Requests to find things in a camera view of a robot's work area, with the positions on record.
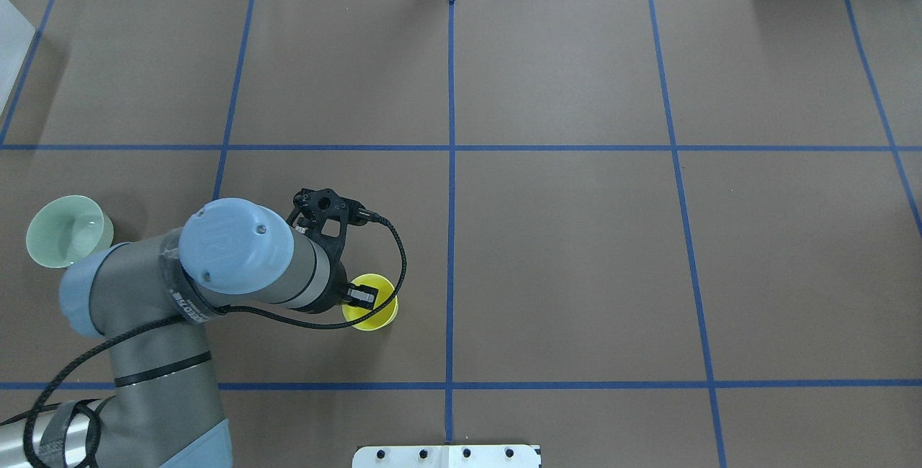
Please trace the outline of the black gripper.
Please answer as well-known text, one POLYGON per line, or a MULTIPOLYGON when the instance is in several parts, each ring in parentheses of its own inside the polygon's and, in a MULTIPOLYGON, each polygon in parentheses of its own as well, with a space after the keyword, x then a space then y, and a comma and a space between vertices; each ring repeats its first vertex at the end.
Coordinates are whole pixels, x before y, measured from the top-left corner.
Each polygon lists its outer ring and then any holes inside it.
POLYGON ((355 285, 348 280, 334 279, 327 287, 329 306, 375 308, 377 289, 367 285, 355 285))

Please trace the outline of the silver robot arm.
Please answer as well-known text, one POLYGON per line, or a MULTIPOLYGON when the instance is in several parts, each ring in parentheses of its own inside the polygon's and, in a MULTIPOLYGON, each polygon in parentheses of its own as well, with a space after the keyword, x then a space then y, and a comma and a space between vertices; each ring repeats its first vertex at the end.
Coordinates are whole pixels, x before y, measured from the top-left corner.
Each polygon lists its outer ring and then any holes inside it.
POLYGON ((303 189, 287 217, 251 200, 208 202, 168 234, 69 266, 59 303, 101 340, 2 423, 4 467, 231 467, 233 444, 205 323, 248 313, 304 329, 256 303, 378 314, 395 300, 346 277, 346 229, 394 225, 331 189, 303 189))

